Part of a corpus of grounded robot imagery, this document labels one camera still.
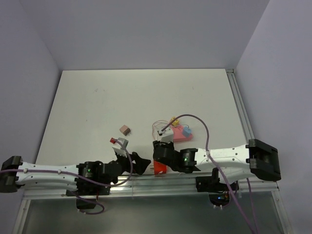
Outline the pink triangular power strip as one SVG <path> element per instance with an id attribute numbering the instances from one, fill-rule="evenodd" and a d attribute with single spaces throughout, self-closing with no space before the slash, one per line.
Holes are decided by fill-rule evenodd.
<path id="1" fill-rule="evenodd" d="M 191 134 L 190 137 L 183 136 L 182 131 L 184 126 L 189 127 L 188 125 L 178 125 L 176 127 L 172 126 L 172 130 L 174 132 L 174 143 L 190 141 L 193 139 L 193 134 Z"/>

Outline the red cube adapter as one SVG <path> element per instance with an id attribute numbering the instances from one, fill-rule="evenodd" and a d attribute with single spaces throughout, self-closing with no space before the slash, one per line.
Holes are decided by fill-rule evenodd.
<path id="1" fill-rule="evenodd" d="M 155 176 L 163 175 L 167 173 L 167 166 L 154 160 L 150 166 L 150 170 L 154 173 Z"/>

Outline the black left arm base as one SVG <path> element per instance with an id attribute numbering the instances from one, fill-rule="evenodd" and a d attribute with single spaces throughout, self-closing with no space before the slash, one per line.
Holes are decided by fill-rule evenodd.
<path id="1" fill-rule="evenodd" d="M 79 210 L 92 210 L 96 207 L 95 202 L 98 200 L 99 195 L 109 195 L 110 188 L 107 186 L 99 186 L 90 182 L 77 181 L 76 188 L 67 189 L 66 196 L 72 196 L 76 198 L 76 208 Z M 90 196 L 92 198 L 87 199 L 86 201 L 77 198 L 77 195 L 80 197 Z"/>

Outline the blue charger plug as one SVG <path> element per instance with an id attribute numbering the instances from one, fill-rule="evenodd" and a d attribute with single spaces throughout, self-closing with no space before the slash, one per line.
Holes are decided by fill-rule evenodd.
<path id="1" fill-rule="evenodd" d="M 189 127 L 187 127 L 187 126 L 184 126 L 182 134 L 183 134 L 184 137 L 190 137 L 191 134 L 192 134 L 192 130 Z"/>

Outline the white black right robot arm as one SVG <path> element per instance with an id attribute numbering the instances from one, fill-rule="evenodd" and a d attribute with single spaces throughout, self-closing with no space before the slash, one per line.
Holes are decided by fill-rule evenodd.
<path id="1" fill-rule="evenodd" d="M 187 148 L 176 151 L 172 142 L 153 142 L 153 159 L 172 169 L 172 171 L 191 174 L 210 173 L 221 168 L 211 178 L 211 185 L 222 190 L 228 182 L 248 177 L 264 181 L 281 180 L 278 150 L 258 139 L 249 139 L 248 144 L 224 149 Z"/>

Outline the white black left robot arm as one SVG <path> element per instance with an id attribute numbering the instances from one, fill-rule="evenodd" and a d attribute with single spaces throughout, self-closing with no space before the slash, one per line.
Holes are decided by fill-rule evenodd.
<path id="1" fill-rule="evenodd" d="M 117 155 L 109 163 L 87 161 L 77 165 L 44 166 L 27 163 L 20 156 L 7 159 L 0 169 L 1 193 L 15 193 L 19 188 L 65 189 L 66 194 L 108 195 L 124 172 L 142 175 L 151 161 L 136 152 L 129 157 Z"/>

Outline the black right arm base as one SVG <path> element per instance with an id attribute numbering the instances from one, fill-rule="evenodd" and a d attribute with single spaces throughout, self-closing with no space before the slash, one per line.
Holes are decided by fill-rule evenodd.
<path id="1" fill-rule="evenodd" d="M 214 207 L 223 208 L 230 204 L 231 195 L 225 183 L 220 182 L 219 170 L 213 168 L 211 176 L 195 178 L 198 193 L 208 193 L 209 201 Z"/>

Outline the yellow charger plug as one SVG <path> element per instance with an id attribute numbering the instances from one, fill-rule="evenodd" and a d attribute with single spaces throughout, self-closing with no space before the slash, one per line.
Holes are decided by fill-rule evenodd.
<path id="1" fill-rule="evenodd" d="M 170 122 L 173 127 L 176 127 L 180 124 L 179 119 L 177 119 L 176 117 L 172 117 Z"/>

